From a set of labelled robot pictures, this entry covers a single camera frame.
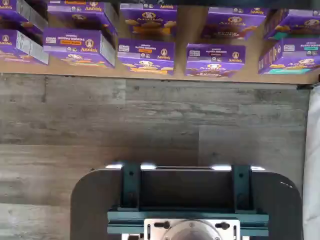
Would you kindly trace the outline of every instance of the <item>orange label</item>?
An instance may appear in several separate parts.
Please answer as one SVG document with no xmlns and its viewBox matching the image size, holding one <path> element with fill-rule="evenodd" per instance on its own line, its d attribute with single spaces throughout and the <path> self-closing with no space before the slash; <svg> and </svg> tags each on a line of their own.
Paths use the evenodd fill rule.
<svg viewBox="0 0 320 240">
<path fill-rule="evenodd" d="M 64 1 L 65 4 L 81 4 L 81 5 L 85 5 L 86 1 L 85 0 L 80 0 L 80 1 L 72 1 L 72 0 L 65 0 Z"/>
<path fill-rule="evenodd" d="M 140 68 L 134 68 L 134 67 L 130 67 L 130 70 L 137 73 L 153 73 L 153 74 L 163 74 L 163 75 L 168 74 L 168 71 L 166 70 L 149 70 L 149 69 L 140 69 Z"/>
<path fill-rule="evenodd" d="M 150 54 L 150 53 L 152 53 L 152 49 L 142 49 L 142 48 L 140 48 L 139 49 L 139 53 Z"/>
<path fill-rule="evenodd" d="M 60 44 L 80 46 L 81 45 L 81 41 L 60 40 Z"/>
</svg>

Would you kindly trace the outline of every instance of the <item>purple cardboard box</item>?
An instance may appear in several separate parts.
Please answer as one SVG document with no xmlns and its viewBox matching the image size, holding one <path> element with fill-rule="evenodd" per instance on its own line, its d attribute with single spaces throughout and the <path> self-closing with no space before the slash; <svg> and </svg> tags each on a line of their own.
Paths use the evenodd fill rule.
<svg viewBox="0 0 320 240">
<path fill-rule="evenodd" d="M 279 40 L 287 34 L 320 34 L 320 11 L 279 9 L 264 26 L 264 38 Z"/>
<path fill-rule="evenodd" d="M 96 30 L 107 28 L 111 34 L 117 34 L 119 18 L 109 2 L 51 0 L 48 3 L 48 13 L 62 21 L 74 22 L 80 28 L 83 24 L 90 24 Z"/>
<path fill-rule="evenodd" d="M 175 35 L 177 6 L 160 4 L 121 3 L 125 22 L 130 31 L 143 35 Z"/>
<path fill-rule="evenodd" d="M 43 49 L 72 66 L 115 67 L 116 51 L 99 30 L 46 28 Z"/>
<path fill-rule="evenodd" d="M 258 62 L 259 74 L 304 74 L 320 67 L 319 38 L 282 38 Z"/>
<path fill-rule="evenodd" d="M 209 7 L 201 37 L 248 39 L 264 21 L 267 8 Z"/>
<path fill-rule="evenodd" d="M 246 61 L 246 47 L 239 45 L 188 44 L 187 76 L 231 77 Z"/>
<path fill-rule="evenodd" d="M 175 43 L 120 38 L 118 59 L 137 73 L 174 74 Z"/>
<path fill-rule="evenodd" d="M 0 59 L 48 65 L 49 55 L 43 47 L 17 30 L 0 29 Z"/>
<path fill-rule="evenodd" d="M 0 17 L 5 21 L 21 24 L 29 33 L 42 38 L 48 22 L 24 0 L 0 1 Z"/>
</svg>

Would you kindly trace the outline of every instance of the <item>floor plank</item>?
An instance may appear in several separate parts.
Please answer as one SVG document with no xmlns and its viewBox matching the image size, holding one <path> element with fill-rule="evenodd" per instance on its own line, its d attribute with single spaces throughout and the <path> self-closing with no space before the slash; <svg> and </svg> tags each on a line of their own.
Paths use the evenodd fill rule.
<svg viewBox="0 0 320 240">
<path fill-rule="evenodd" d="M 2 74 L 0 238 L 69 239 L 75 184 L 114 161 L 263 165 L 301 188 L 308 101 L 292 85 Z"/>
</svg>

